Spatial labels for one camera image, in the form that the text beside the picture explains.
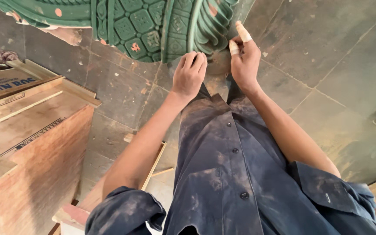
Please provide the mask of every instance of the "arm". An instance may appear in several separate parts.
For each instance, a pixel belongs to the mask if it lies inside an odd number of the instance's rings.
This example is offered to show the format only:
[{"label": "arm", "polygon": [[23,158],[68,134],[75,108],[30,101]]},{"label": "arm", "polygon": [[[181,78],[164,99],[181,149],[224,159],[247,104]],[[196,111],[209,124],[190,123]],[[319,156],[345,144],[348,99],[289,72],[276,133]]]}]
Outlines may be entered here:
[{"label": "arm", "polygon": [[262,116],[287,160],[300,161],[340,178],[336,166],[314,140],[264,93],[256,80],[261,51],[240,22],[236,25],[240,36],[230,41],[233,78]]},{"label": "arm", "polygon": [[133,137],[106,174],[103,198],[120,186],[138,189],[155,161],[170,124],[200,90],[206,67],[204,53],[190,52],[181,58],[173,77],[173,87],[162,106]]}]

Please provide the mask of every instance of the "hand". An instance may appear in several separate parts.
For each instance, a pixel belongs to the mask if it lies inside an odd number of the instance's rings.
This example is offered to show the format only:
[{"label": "hand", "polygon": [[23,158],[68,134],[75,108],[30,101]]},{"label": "hand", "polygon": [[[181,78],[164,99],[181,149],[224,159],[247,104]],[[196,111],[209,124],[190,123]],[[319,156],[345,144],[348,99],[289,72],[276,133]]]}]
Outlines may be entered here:
[{"label": "hand", "polygon": [[188,104],[200,91],[206,69],[207,57],[204,53],[191,51],[183,55],[175,70],[170,91]]},{"label": "hand", "polygon": [[239,88],[246,95],[261,90],[256,80],[261,51],[240,21],[236,22],[239,36],[229,41],[232,54],[232,75]]}]

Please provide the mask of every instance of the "shirt button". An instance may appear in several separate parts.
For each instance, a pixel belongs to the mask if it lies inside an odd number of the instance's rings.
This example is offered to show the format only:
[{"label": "shirt button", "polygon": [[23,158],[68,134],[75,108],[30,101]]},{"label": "shirt button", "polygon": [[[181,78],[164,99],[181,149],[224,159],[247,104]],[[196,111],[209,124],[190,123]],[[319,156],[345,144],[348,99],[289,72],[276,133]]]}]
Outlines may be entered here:
[{"label": "shirt button", "polygon": [[240,198],[242,199],[248,199],[249,198],[249,194],[247,192],[243,192],[240,194]]}]

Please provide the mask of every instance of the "stone floor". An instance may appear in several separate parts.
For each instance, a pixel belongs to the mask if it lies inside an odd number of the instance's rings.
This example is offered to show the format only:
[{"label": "stone floor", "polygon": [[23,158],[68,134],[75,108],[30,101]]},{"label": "stone floor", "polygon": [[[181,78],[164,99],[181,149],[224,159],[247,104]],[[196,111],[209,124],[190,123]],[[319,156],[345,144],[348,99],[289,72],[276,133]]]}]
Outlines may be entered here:
[{"label": "stone floor", "polygon": [[[256,0],[245,27],[262,51],[257,79],[264,91],[307,131],[343,179],[376,180],[376,0]],[[0,48],[16,51],[97,93],[84,160],[82,199],[172,87],[167,66],[133,61],[83,31],[80,46],[0,12]],[[211,94],[227,96],[224,76],[207,76]],[[174,167],[175,120],[157,171]],[[167,210],[174,172],[155,176],[147,191]]]}]

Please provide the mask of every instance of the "green paint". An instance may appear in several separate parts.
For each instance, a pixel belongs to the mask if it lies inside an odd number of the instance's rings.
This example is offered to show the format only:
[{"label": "green paint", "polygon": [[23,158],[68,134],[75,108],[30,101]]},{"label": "green paint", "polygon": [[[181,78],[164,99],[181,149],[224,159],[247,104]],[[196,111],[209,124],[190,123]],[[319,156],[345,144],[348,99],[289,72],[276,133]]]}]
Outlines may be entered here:
[{"label": "green paint", "polygon": [[[238,0],[0,0],[39,28],[92,27],[93,37],[142,62],[172,61],[189,51],[227,47]],[[59,8],[62,16],[57,16]]]}]

